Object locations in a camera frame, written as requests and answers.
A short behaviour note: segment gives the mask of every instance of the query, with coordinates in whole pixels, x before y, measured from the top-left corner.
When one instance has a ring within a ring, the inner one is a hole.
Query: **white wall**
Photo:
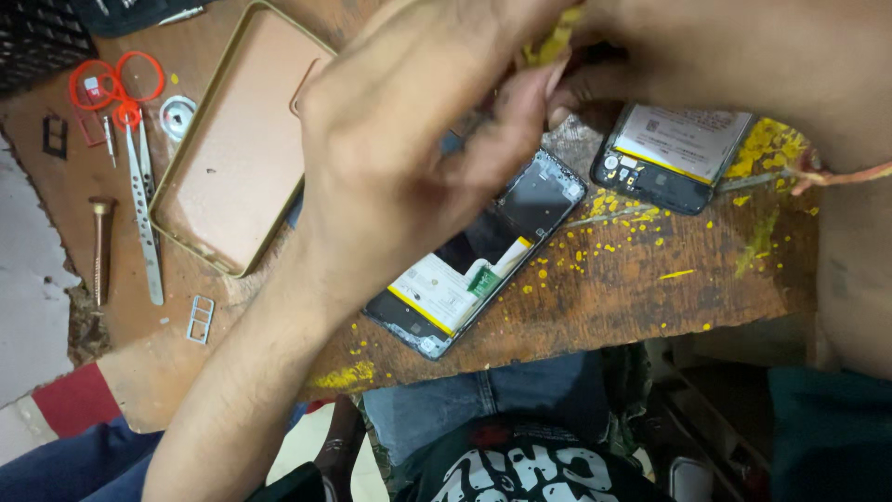
[[[0,407],[73,370],[59,232],[0,138]],[[52,278],[44,283],[44,278]]]

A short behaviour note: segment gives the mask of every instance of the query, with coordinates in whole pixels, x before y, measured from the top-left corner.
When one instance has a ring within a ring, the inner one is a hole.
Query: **screw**
[[[112,258],[112,215],[118,201],[111,197],[90,197],[96,241],[93,247],[93,298],[105,305],[109,296],[109,262]]]

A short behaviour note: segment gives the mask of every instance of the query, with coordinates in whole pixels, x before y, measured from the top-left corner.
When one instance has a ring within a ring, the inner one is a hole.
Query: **sim card tray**
[[[204,300],[207,304],[211,304],[210,307],[202,308],[198,306],[199,300]],[[195,317],[196,313],[207,314],[208,318],[206,321],[202,319],[198,319]],[[200,295],[195,295],[195,299],[192,301],[192,314],[189,315],[189,327],[186,329],[186,339],[197,341],[202,345],[206,345],[208,343],[208,330],[211,327],[211,318],[214,316],[214,301],[210,298],[205,298]],[[192,328],[196,323],[199,323],[204,326],[204,333],[200,338],[196,338],[192,336]]]

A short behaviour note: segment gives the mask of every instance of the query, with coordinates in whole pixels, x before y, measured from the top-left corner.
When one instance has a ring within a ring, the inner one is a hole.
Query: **hand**
[[[494,119],[441,158],[449,127],[574,0],[400,0],[299,103],[302,283],[346,315],[467,226],[540,144],[560,64],[522,71]]]
[[[892,130],[892,4],[874,0],[588,0],[574,45],[627,60],[568,75],[549,125],[603,100],[746,110],[786,121],[831,165],[880,163]]]

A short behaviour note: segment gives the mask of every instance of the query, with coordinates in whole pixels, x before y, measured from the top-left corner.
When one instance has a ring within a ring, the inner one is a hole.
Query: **person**
[[[574,45],[605,39],[627,57],[566,75],[566,60],[516,72],[491,121],[460,152],[440,155],[448,127],[576,3],[393,0],[318,76],[300,102],[307,170],[297,228],[183,400],[144,500],[248,498],[331,334],[470,223],[532,156],[543,123],[609,100],[745,110],[803,131],[834,172],[892,161],[892,4],[880,0],[589,0]],[[848,372],[772,377],[784,405],[778,500],[892,495],[890,188],[884,178],[824,191],[817,322]],[[396,398],[383,406],[393,420],[407,413]],[[529,416],[476,418],[424,441],[396,448],[411,480],[401,500],[665,499],[566,427]]]

